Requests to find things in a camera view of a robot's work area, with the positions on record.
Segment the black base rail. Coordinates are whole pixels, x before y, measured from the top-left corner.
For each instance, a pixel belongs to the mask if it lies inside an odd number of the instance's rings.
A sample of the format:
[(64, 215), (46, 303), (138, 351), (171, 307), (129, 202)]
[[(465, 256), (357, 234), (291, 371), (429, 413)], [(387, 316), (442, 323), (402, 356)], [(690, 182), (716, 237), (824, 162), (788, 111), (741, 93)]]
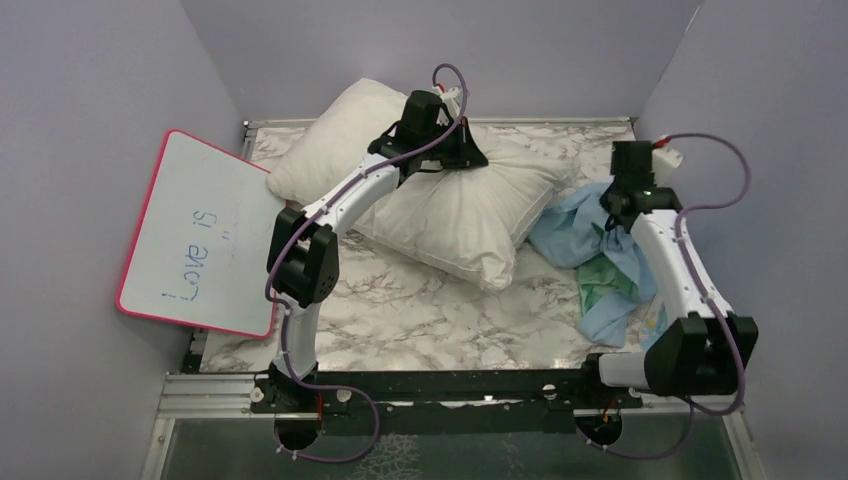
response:
[(254, 377), (250, 410), (283, 432), (328, 436), (572, 434), (582, 416), (642, 407), (589, 369), (329, 371), (301, 387), (269, 369)]

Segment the pink framed whiteboard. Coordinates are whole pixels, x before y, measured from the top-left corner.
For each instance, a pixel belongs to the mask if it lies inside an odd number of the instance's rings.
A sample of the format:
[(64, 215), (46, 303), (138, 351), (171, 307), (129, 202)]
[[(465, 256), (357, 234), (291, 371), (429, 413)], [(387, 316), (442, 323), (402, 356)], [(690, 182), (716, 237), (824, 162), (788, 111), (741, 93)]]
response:
[(168, 131), (116, 295), (131, 316), (252, 338), (272, 329), (263, 288), (284, 202), (266, 169)]

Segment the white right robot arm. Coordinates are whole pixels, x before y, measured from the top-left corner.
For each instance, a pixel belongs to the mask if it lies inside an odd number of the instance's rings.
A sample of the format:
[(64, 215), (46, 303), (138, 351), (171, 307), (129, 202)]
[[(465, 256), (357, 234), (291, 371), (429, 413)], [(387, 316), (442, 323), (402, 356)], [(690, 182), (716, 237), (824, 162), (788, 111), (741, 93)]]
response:
[(681, 155), (669, 140), (625, 140), (612, 145), (611, 185), (600, 197), (608, 232), (627, 233), (656, 282), (668, 327), (643, 352), (606, 353), (577, 380), (579, 398), (600, 407), (620, 389), (657, 396), (745, 394), (745, 368), (759, 336), (750, 316), (722, 297), (691, 241), (691, 208), (665, 186)]

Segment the white pillow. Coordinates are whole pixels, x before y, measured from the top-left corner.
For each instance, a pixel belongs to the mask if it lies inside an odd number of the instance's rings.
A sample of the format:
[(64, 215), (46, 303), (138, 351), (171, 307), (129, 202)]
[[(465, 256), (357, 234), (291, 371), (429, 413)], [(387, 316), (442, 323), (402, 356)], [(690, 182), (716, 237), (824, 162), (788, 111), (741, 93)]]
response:
[[(362, 78), (283, 153), (269, 153), (267, 185), (277, 196), (308, 205), (360, 163), (367, 144), (399, 119), (406, 95)], [(363, 236), (489, 291), (508, 287), (516, 249), (543, 208), (566, 184), (559, 159), (472, 127), (486, 167), (416, 173), (381, 198), (354, 228)]]

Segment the light blue pillowcase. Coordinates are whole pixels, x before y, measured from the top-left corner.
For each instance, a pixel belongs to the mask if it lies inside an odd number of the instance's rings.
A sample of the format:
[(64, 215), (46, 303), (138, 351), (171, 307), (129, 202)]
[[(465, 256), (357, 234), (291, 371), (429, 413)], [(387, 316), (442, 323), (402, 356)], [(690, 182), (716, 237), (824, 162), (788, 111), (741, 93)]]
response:
[(601, 206), (606, 183), (591, 183), (543, 210), (527, 239), (551, 265), (576, 274), (581, 319), (590, 342), (621, 348), (630, 315), (657, 293), (645, 255), (618, 226), (608, 231)]

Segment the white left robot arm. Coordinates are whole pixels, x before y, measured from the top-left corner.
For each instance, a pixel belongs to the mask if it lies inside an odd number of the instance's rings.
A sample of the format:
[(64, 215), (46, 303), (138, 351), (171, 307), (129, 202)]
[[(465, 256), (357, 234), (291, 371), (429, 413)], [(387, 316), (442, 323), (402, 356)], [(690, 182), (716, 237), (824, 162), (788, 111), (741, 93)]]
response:
[(468, 140), (464, 86), (415, 90), (399, 120), (369, 143), (354, 170), (306, 207), (286, 207), (274, 224), (265, 298), (283, 315), (269, 376), (285, 407), (298, 411), (313, 401), (317, 371), (315, 337), (322, 302), (339, 279), (339, 242), (378, 200), (421, 169), (427, 153), (449, 168), (462, 168), (456, 154)]

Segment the green patterned cloth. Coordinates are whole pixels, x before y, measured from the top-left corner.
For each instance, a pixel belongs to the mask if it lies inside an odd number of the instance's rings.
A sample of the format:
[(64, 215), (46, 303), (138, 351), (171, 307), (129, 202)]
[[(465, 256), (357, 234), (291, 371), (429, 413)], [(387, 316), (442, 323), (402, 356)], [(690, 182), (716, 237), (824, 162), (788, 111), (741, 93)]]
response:
[(582, 314), (591, 320), (617, 320), (640, 303), (637, 285), (604, 255), (578, 266), (576, 278)]

